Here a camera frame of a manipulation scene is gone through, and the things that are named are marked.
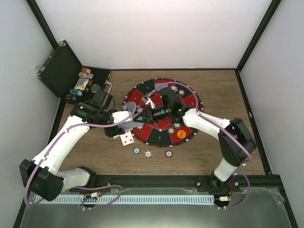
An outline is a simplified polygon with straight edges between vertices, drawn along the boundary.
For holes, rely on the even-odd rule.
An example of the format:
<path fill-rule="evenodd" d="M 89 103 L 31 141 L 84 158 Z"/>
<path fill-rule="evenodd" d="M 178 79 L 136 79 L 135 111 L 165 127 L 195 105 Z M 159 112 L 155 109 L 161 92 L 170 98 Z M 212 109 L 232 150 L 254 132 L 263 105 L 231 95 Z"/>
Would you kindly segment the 50 chips mat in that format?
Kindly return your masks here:
<path fill-rule="evenodd" d="M 181 125 L 179 123 L 175 123 L 174 127 L 177 128 L 177 129 L 179 129 L 181 127 Z"/>

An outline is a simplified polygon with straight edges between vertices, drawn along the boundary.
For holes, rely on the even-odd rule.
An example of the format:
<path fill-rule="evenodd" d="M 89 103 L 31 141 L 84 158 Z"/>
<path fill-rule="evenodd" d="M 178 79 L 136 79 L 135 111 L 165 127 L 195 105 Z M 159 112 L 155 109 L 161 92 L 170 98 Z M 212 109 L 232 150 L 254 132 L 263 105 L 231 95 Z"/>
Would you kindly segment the five of diamonds card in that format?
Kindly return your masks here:
<path fill-rule="evenodd" d="M 120 135 L 121 142 L 123 146 L 134 143 L 134 138 L 132 132 L 130 130 L 126 131 L 124 134 Z"/>

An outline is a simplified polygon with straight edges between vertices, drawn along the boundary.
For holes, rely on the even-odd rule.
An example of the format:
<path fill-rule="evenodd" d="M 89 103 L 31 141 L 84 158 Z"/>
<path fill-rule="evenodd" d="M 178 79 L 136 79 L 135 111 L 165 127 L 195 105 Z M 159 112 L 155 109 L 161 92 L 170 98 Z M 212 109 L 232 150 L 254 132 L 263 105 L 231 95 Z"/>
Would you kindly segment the red chips seat one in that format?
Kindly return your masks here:
<path fill-rule="evenodd" d="M 169 134 L 174 134 L 174 132 L 175 132 L 174 128 L 169 128 L 169 129 L 168 129 L 168 133 L 169 133 Z"/>

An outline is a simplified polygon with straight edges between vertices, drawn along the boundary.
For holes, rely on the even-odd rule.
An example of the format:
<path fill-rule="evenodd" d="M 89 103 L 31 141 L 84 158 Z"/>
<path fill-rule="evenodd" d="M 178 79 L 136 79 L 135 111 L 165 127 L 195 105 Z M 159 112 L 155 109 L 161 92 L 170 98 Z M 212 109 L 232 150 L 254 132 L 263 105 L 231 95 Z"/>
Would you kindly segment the red chips seat seven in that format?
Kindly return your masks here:
<path fill-rule="evenodd" d="M 185 92 L 184 92 L 184 90 L 179 90 L 179 91 L 178 91 L 178 94 L 179 94 L 180 96 L 184 96 L 184 95 L 185 95 Z"/>

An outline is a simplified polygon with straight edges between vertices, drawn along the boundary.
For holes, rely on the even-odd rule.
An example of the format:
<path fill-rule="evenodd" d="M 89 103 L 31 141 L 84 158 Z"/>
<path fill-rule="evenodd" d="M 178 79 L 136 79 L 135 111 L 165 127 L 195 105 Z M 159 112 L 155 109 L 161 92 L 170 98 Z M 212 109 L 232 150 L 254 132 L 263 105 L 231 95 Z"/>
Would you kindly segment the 10 chips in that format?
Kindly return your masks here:
<path fill-rule="evenodd" d="M 143 111 L 143 108 L 141 108 L 141 107 L 137 108 L 138 113 L 141 113 L 142 111 Z"/>
<path fill-rule="evenodd" d="M 171 86 L 171 89 L 174 91 L 174 92 L 177 92 L 178 91 L 178 88 L 176 86 Z"/>

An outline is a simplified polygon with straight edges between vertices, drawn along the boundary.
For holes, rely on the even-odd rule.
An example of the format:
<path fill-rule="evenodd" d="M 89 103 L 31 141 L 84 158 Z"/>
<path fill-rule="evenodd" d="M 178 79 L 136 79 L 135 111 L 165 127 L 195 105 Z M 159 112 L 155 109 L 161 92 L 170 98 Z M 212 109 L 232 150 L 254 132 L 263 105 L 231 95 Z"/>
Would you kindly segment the orange big blind button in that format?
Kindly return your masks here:
<path fill-rule="evenodd" d="M 180 139 L 184 139 L 187 136 L 187 133 L 184 130 L 177 131 L 177 137 Z"/>

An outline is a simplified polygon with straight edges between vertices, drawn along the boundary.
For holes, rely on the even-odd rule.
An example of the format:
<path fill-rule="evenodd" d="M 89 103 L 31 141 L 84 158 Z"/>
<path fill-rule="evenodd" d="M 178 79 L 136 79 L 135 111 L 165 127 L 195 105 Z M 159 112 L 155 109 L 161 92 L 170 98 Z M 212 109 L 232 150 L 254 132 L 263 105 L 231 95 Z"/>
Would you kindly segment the card dealt seat six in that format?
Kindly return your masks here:
<path fill-rule="evenodd" d="M 154 90 L 155 91 L 160 91 L 163 88 L 168 87 L 168 83 L 155 83 L 154 84 Z"/>

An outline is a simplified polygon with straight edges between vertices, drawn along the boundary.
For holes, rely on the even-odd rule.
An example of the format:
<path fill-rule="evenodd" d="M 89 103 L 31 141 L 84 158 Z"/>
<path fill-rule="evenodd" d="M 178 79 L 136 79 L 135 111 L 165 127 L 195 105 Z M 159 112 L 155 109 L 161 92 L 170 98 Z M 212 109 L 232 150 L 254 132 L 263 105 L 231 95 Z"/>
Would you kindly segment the blue green 50 chip stack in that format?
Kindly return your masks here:
<path fill-rule="evenodd" d="M 133 153 L 134 154 L 139 154 L 141 152 L 141 149 L 139 148 L 139 147 L 135 147 L 134 149 L 133 149 Z"/>

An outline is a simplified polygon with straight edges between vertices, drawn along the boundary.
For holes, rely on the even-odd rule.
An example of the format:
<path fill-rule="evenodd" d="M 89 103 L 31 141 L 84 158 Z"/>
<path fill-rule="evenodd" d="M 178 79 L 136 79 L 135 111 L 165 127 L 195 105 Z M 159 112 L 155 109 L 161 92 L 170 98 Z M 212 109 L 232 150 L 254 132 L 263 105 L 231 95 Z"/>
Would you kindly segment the card dealt seat four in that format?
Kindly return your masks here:
<path fill-rule="evenodd" d="M 127 102 L 122 106 L 123 111 L 133 112 L 136 111 L 137 104 L 135 102 Z"/>

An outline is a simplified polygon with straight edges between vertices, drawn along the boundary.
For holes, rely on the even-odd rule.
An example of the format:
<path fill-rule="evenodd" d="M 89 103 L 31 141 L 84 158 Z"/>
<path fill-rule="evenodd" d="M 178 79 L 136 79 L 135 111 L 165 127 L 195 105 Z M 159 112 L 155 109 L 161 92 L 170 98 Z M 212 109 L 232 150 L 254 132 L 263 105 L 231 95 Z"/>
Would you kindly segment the red brown chip stack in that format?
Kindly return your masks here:
<path fill-rule="evenodd" d="M 172 152 L 171 152 L 171 151 L 166 151 L 166 152 L 165 152 L 165 156 L 166 156 L 167 158 L 172 157 Z"/>

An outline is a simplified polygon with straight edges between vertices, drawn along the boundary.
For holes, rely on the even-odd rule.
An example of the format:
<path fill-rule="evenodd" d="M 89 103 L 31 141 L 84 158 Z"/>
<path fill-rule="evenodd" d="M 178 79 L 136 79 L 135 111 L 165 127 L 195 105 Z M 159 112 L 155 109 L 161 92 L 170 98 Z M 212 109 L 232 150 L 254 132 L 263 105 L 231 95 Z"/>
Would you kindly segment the blue orange 10 chip stack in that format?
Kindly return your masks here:
<path fill-rule="evenodd" d="M 145 156 L 146 158 L 152 157 L 152 151 L 146 150 L 146 151 L 144 152 L 144 156 Z"/>

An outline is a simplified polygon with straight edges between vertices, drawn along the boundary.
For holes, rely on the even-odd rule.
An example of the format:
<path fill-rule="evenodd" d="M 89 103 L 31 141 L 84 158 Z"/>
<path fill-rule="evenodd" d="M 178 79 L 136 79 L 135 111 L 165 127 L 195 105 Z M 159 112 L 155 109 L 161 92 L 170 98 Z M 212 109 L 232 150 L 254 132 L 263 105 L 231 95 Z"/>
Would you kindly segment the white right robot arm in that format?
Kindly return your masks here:
<path fill-rule="evenodd" d="M 210 176 L 210 183 L 214 190 L 223 191 L 237 168 L 244 161 L 252 160 L 251 153 L 257 145 L 241 119 L 217 118 L 189 105 L 178 108 L 161 106 L 152 109 L 149 107 L 143 111 L 145 123 L 153 123 L 166 117 L 170 117 L 174 123 L 195 128 L 218 140 L 222 160 Z"/>

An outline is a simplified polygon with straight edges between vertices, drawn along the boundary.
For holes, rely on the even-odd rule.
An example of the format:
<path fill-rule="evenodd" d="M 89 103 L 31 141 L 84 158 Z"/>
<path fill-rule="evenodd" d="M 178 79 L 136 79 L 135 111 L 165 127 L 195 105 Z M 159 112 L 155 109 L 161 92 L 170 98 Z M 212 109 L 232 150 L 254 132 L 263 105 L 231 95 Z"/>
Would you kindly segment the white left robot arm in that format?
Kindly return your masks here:
<path fill-rule="evenodd" d="M 88 104 L 78 103 L 72 109 L 66 123 L 33 160 L 24 160 L 19 169 L 25 187 L 24 201 L 30 206 L 29 193 L 42 200 L 52 201 L 62 191 L 72 188 L 87 192 L 95 190 L 96 173 L 86 167 L 59 172 L 59 168 L 77 141 L 91 128 L 110 129 L 132 119 L 134 111 L 101 111 Z"/>

